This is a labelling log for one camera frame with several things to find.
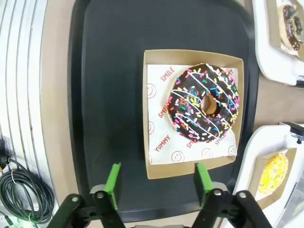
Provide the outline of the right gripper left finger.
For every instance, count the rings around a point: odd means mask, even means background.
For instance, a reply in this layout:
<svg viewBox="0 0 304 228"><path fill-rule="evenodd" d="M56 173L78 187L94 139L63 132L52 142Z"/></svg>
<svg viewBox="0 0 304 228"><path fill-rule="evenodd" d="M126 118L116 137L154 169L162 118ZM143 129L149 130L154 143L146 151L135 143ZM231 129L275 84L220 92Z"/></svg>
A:
<svg viewBox="0 0 304 228"><path fill-rule="evenodd" d="M69 194L56 212L57 228L86 228L91 221L100 220L104 228L124 228L119 216L121 163L112 165L105 184L94 186L90 191L93 206L86 206L79 194Z"/></svg>

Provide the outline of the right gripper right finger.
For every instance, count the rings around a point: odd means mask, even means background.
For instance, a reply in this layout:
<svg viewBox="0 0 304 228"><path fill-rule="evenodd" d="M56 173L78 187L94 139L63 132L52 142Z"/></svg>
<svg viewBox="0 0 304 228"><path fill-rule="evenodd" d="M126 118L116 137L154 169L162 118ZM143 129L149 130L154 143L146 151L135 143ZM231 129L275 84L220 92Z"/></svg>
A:
<svg viewBox="0 0 304 228"><path fill-rule="evenodd" d="M248 190L235 195L215 188L203 163L194 167L194 184L201 210L193 228L212 228L218 218L227 219L235 228L268 228L270 223Z"/></svg>

